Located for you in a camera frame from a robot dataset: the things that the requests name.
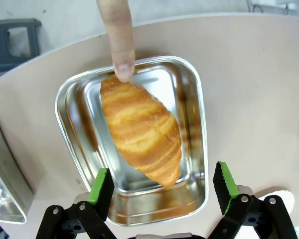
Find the person's right hand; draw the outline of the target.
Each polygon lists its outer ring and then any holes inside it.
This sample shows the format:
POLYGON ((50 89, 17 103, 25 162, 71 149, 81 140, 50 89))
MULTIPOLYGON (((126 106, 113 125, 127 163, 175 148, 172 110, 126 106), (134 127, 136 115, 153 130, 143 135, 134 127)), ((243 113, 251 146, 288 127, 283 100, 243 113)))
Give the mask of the person's right hand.
POLYGON ((115 74, 120 81, 129 81, 136 60, 129 3, 127 0, 98 0, 97 5, 108 35, 115 74))

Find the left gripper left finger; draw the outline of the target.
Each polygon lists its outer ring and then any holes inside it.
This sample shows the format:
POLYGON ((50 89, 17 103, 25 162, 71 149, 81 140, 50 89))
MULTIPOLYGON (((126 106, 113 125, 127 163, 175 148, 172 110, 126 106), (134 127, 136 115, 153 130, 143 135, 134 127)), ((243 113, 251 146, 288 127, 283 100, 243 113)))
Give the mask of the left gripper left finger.
POLYGON ((105 224, 114 191, 110 170, 98 171, 87 200, 79 201, 64 209, 49 206, 44 213, 37 239, 75 239, 86 233, 91 239, 114 239, 115 235, 105 224))

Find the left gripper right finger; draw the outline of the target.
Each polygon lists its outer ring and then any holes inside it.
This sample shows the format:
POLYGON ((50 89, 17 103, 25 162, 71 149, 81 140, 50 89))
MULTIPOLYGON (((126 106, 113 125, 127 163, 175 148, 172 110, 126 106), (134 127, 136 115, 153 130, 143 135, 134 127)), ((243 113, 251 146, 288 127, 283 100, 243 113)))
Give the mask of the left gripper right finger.
POLYGON ((278 195, 263 200, 240 191, 226 162, 218 161, 213 176, 222 219, 209 235, 210 239, 233 239, 242 226, 250 227, 260 239, 295 239, 297 234, 287 208, 278 195))

